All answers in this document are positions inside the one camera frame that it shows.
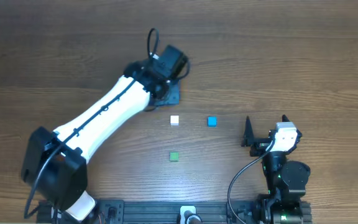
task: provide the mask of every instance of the white cube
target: white cube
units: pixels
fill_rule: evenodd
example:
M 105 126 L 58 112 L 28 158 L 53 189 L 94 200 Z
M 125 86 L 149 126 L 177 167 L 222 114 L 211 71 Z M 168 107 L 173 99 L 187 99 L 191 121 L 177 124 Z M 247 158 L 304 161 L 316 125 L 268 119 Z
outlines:
M 171 125 L 179 125 L 179 115 L 171 115 Z

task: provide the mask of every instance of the blue square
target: blue square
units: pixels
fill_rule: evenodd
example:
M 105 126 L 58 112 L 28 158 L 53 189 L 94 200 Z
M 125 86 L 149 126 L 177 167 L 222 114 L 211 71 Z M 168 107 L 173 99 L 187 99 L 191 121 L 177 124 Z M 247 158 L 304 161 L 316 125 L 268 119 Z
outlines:
M 216 117 L 208 117 L 208 127 L 216 127 Z

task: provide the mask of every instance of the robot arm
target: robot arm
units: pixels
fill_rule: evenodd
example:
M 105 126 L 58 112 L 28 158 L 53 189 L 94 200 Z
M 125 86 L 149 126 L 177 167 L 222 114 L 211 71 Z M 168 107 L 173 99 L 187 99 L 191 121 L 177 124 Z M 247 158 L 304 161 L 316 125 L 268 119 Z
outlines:
M 79 117 L 53 132 L 40 127 L 27 146 L 22 166 L 22 180 L 32 186 L 25 207 L 25 218 L 35 191 L 54 207 L 83 221 L 94 209 L 95 200 L 86 193 L 86 165 L 98 147 L 126 120 L 147 106 L 174 105 L 179 100 L 179 80 L 190 71 L 188 58 L 168 45 L 162 55 L 149 51 L 148 59 L 130 63 L 124 74 L 103 98 Z M 178 77 L 187 64 L 188 70 Z

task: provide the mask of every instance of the wooden table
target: wooden table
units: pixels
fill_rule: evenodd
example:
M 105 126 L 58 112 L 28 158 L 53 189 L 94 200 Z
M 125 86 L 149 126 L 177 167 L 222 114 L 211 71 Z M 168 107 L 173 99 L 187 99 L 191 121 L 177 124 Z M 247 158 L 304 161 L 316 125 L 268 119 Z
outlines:
M 287 114 L 304 134 L 289 158 L 311 167 L 314 222 L 358 223 L 358 0 L 0 0 L 0 222 L 23 222 L 31 132 L 101 98 L 146 58 L 151 27 L 159 52 L 173 44 L 191 58 L 182 101 L 138 114 L 102 145 L 88 166 L 92 195 L 225 201 L 252 160 L 240 147 L 246 116 L 264 137 Z M 266 191 L 257 165 L 232 196 Z

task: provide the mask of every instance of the wood grain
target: wood grain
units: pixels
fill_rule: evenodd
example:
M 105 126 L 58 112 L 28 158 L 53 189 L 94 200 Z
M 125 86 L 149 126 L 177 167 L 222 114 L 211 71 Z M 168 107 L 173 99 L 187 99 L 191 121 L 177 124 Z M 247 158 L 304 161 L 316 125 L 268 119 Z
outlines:
M 356 0 L 0 0 L 0 222 L 23 222 L 29 187 L 19 171 L 31 132 L 101 98 L 145 58 L 151 27 L 160 51 L 173 44 L 191 58 L 181 103 L 136 115 L 101 146 L 88 166 L 92 195 L 225 201 L 251 161 L 239 146 L 246 116 L 265 136 L 287 114 L 304 134 L 290 158 L 311 167 L 314 222 L 358 223 Z M 209 115 L 217 128 L 206 127 Z M 232 196 L 264 192 L 255 166 Z

